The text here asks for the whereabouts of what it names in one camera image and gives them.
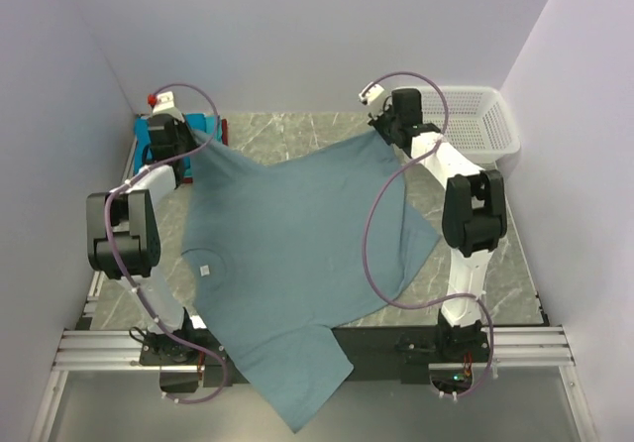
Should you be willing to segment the grey-blue t-shirt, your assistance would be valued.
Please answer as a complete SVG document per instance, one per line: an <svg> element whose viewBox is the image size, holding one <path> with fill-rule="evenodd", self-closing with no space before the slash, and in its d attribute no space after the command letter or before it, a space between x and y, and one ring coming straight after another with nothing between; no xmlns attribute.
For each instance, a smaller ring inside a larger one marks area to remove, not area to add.
<svg viewBox="0 0 634 442"><path fill-rule="evenodd" d="M373 131L271 166L213 143L191 167L182 255L194 308L299 431L352 372L333 329L398 297L438 233Z"/></svg>

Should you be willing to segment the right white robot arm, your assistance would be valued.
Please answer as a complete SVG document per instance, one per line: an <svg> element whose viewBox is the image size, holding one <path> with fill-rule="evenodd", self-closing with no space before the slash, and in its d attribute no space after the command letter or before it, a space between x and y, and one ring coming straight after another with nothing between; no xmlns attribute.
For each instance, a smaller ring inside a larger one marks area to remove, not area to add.
<svg viewBox="0 0 634 442"><path fill-rule="evenodd" d="M371 85L360 93L369 125L389 145L424 166L445 190L442 233L451 248L448 300L438 317L435 350L448 362L459 360L481 335L478 303L488 264L507 232L504 180L452 146L440 128L423 121L422 94L416 88L390 92Z"/></svg>

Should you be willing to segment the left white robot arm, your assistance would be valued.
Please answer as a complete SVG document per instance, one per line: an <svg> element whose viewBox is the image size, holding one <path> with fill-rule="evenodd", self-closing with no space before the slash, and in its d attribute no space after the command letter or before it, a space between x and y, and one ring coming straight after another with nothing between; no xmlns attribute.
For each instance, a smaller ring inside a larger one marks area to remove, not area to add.
<svg viewBox="0 0 634 442"><path fill-rule="evenodd" d="M154 206L184 181L185 159L197 148L179 112L148 118L149 143L137 174L111 191L86 199L90 266L131 293L151 320L145 344L163 340L162 351L178 365L191 362L198 341L184 306L159 270L161 243Z"/></svg>

